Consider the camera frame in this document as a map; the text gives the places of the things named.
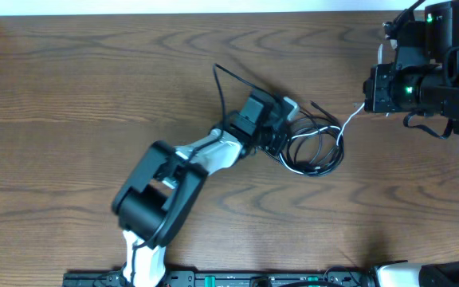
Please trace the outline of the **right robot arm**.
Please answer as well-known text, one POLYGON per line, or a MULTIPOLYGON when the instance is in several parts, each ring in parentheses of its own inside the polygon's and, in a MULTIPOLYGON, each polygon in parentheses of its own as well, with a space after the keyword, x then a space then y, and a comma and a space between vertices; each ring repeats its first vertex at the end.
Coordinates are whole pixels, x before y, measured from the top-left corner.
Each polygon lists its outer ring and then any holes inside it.
MULTIPOLYGON (((459 136, 459 1, 440 2, 424 9, 416 19, 415 2, 383 25, 395 51, 389 64, 371 68, 363 84, 366 112, 404 113, 410 128, 414 116, 443 116, 442 134, 425 125, 418 129, 445 140, 459 136)), ((445 264, 386 263, 373 268, 365 286, 459 286, 459 261, 445 264)))

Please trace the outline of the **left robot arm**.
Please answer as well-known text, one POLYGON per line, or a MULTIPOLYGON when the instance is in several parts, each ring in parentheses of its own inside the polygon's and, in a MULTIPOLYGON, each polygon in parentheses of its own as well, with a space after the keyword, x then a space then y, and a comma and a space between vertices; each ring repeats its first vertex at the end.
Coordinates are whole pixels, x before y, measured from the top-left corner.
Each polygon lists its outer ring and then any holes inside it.
POLYGON ((288 123, 299 112, 288 97, 258 88, 239 111, 223 112, 208 135, 172 147, 154 142, 112 202, 127 244, 128 286, 156 286, 165 275, 166 247, 186 221, 206 179, 260 148, 278 155, 288 123))

